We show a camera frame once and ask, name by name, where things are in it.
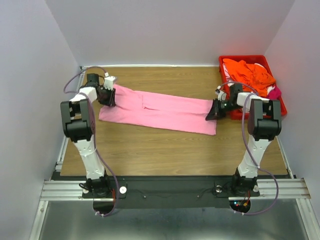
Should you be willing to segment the light pink t shirt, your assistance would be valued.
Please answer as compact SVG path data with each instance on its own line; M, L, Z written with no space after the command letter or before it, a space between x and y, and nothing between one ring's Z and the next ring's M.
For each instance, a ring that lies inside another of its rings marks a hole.
M188 98L115 86L115 107L104 106L104 122L216 135L216 121L206 120L212 100Z

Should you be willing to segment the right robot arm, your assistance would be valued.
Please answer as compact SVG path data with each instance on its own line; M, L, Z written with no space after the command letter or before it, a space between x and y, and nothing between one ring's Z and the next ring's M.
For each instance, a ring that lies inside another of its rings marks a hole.
M275 177L261 168L261 161L270 143L282 130L281 102L261 97L254 89L245 92L243 86L243 83L230 83L227 97L223 85L219 85L215 90L217 98L205 118L206 121L219 120L233 110L242 109L241 133L245 153L230 182L230 190L235 195L257 191L259 171Z

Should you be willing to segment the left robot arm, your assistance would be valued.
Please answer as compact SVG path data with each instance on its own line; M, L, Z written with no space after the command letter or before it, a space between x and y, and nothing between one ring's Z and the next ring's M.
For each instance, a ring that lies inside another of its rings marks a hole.
M60 103L60 113L64 135L78 150L86 171L86 180L79 186L83 194L90 198L106 198L115 191L112 189L106 164L101 160L96 144L96 118L92 103L115 107L117 78L96 73L87 75L87 82L70 100Z

